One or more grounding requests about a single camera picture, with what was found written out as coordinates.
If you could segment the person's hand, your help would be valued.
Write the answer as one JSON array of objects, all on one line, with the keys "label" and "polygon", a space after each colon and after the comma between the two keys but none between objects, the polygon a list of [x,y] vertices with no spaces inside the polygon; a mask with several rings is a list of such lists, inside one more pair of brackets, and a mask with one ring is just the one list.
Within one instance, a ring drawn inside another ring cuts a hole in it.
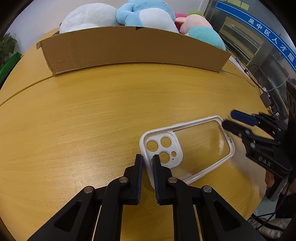
[{"label": "person's hand", "polygon": [[270,173],[269,171],[265,172],[265,183],[266,183],[266,187],[270,188],[274,185],[275,182],[275,178],[274,178],[274,174]]}]

